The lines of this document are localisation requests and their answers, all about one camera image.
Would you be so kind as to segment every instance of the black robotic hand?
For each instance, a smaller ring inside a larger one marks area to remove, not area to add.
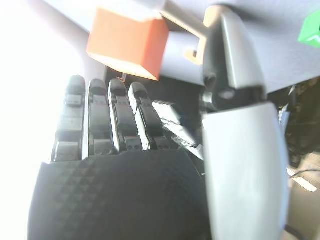
[[[51,163],[34,189],[28,240],[210,239],[200,174],[166,137],[144,86],[133,83],[129,95],[118,79],[108,89],[92,80],[83,139],[86,84],[71,78]]]

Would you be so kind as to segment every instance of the black cable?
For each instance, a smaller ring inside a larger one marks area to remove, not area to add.
[[[285,225],[284,230],[299,240],[308,240],[307,237],[305,237],[301,232],[299,232],[297,229],[293,228],[292,226]]]
[[[290,178],[294,178],[295,176],[302,174],[302,173],[306,173],[306,172],[320,172],[320,169],[308,169],[308,170],[302,170],[302,171],[298,171],[297,173],[295,173],[294,175],[292,175]]]

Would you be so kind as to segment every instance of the orange block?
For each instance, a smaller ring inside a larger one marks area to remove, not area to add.
[[[163,19],[139,22],[98,8],[86,51],[118,72],[158,80],[168,36]]]

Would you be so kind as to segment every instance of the orange box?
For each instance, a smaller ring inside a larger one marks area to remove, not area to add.
[[[98,8],[86,51],[118,72],[158,80],[168,36],[164,19],[139,22]]]

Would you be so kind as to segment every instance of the green object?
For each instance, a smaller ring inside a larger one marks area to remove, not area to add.
[[[304,20],[298,41],[320,48],[320,9]]]

